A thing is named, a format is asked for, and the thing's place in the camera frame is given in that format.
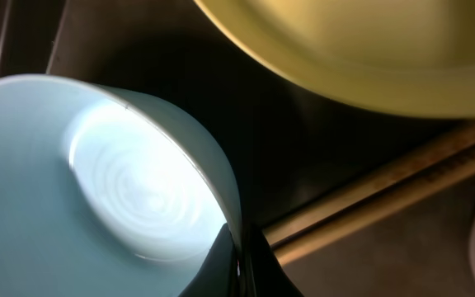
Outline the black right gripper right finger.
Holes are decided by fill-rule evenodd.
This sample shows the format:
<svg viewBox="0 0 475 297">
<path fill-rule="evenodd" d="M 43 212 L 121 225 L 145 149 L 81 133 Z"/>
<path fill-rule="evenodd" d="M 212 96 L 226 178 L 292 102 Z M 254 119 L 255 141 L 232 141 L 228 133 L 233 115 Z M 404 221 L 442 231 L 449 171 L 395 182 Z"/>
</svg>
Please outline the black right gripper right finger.
<svg viewBox="0 0 475 297">
<path fill-rule="evenodd" d="M 261 229 L 250 225 L 243 236 L 246 295 L 251 297 L 303 297 L 284 273 Z"/>
</svg>

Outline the light blue bowl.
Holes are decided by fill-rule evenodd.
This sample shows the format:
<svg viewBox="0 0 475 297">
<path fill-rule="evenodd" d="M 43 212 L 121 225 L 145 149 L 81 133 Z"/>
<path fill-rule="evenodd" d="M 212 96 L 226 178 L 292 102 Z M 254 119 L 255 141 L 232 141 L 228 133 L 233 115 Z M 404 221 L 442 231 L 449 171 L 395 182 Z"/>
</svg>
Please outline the light blue bowl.
<svg viewBox="0 0 475 297">
<path fill-rule="evenodd" d="M 0 78 L 0 296 L 180 296 L 241 207 L 209 131 L 157 97 Z"/>
</svg>

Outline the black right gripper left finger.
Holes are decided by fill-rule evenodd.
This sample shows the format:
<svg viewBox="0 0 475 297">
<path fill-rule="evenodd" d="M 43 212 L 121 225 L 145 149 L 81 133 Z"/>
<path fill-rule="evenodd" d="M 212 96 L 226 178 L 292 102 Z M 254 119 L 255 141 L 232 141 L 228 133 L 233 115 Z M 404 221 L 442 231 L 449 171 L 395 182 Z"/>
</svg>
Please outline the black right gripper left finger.
<svg viewBox="0 0 475 297">
<path fill-rule="evenodd" d="M 180 297 L 236 297 L 238 258 L 227 224 L 219 230 L 201 268 Z"/>
</svg>

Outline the wooden chopstick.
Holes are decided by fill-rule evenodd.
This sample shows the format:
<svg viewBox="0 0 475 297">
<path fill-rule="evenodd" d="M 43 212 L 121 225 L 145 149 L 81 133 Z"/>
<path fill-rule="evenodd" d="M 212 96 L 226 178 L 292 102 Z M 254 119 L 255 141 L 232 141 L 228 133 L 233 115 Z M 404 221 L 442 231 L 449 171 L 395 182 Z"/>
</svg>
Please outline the wooden chopstick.
<svg viewBox="0 0 475 297">
<path fill-rule="evenodd" d="M 281 265 L 294 262 L 473 175 L 475 146 L 361 205 L 326 219 L 316 228 L 276 248 L 275 256 Z"/>
<path fill-rule="evenodd" d="M 475 120 L 430 140 L 390 163 L 297 210 L 263 230 L 270 245 L 310 228 L 341 210 L 394 186 L 475 145 Z"/>
</svg>

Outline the wooden chopstick left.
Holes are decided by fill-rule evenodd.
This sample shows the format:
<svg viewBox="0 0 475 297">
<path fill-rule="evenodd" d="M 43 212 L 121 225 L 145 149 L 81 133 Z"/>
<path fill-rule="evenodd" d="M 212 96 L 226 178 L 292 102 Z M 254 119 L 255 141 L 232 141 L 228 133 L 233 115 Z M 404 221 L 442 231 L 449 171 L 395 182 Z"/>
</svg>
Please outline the wooden chopstick left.
<svg viewBox="0 0 475 297">
<path fill-rule="evenodd" d="M 310 228 L 341 210 L 394 186 L 475 145 L 475 120 L 430 140 L 390 163 L 297 210 L 263 230 L 270 245 Z"/>
</svg>

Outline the dark brown serving tray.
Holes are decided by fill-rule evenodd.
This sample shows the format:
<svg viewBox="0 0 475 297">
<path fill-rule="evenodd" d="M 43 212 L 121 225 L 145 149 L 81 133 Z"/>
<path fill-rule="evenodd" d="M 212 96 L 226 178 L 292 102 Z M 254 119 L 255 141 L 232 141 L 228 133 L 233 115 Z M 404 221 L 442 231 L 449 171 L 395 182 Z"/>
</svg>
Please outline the dark brown serving tray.
<svg viewBox="0 0 475 297">
<path fill-rule="evenodd" d="M 227 154 L 267 227 L 458 130 L 364 111 L 287 82 L 192 1 L 0 1 L 0 77 L 52 73 L 168 100 Z M 475 175 L 290 263 L 306 296 L 475 296 Z"/>
</svg>

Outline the yellow plate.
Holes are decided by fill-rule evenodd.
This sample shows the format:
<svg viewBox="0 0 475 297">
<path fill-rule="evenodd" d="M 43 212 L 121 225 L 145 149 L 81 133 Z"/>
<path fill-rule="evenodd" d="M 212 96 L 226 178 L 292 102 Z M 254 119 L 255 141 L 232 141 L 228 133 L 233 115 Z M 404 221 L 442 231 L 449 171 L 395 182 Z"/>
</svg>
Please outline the yellow plate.
<svg viewBox="0 0 475 297">
<path fill-rule="evenodd" d="M 324 97 L 475 117 L 475 0 L 198 0 L 241 50 Z"/>
</svg>

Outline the wooden chopstick right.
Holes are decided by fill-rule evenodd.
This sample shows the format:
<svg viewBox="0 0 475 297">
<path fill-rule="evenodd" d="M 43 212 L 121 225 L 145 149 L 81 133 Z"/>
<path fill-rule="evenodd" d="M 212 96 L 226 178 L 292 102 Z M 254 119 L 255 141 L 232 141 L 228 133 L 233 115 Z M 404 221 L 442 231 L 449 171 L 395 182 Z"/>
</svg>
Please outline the wooden chopstick right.
<svg viewBox="0 0 475 297">
<path fill-rule="evenodd" d="M 326 219 L 316 228 L 276 248 L 275 256 L 281 265 L 294 262 L 473 175 L 475 146 L 361 205 Z"/>
</svg>

